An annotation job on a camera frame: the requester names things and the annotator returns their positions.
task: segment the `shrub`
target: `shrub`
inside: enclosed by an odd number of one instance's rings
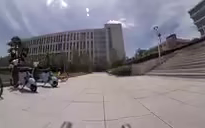
[[[115,69],[108,71],[112,75],[116,76],[130,76],[131,75],[131,66],[121,66]]]

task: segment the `cloud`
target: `cloud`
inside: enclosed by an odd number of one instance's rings
[[[121,18],[119,20],[109,20],[108,24],[122,24],[123,28],[131,28],[134,27],[134,23],[128,23],[125,18]]]
[[[47,0],[47,6],[59,6],[60,8],[67,8],[68,4],[64,0]]]
[[[137,48],[157,42],[152,27],[159,26],[163,38],[176,33],[182,38],[200,36],[188,10],[200,0],[0,0],[0,55],[12,36],[86,28],[121,23],[125,49],[132,56]]]

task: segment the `tree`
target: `tree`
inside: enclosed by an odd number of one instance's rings
[[[146,52],[147,52],[147,50],[138,48],[135,52],[135,58],[142,58]]]

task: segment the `lamp post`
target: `lamp post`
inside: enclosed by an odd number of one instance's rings
[[[160,41],[160,42],[158,42],[158,54],[159,54],[159,63],[161,64],[161,54],[160,54],[161,34],[158,31],[158,29],[159,29],[158,26],[153,27],[153,29],[156,31],[156,34],[157,34],[159,41]]]
[[[205,28],[203,25],[202,25],[202,31],[204,32],[204,36],[205,36]]]

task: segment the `tall building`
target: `tall building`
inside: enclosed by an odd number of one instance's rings
[[[125,58],[121,24],[105,24],[104,28],[59,32],[22,41],[35,61],[46,53],[63,53],[66,55],[64,59],[70,62],[75,53],[80,57],[87,55],[93,65],[100,66],[109,66]]]
[[[199,32],[205,36],[205,0],[198,3],[189,11],[191,18],[194,20]]]

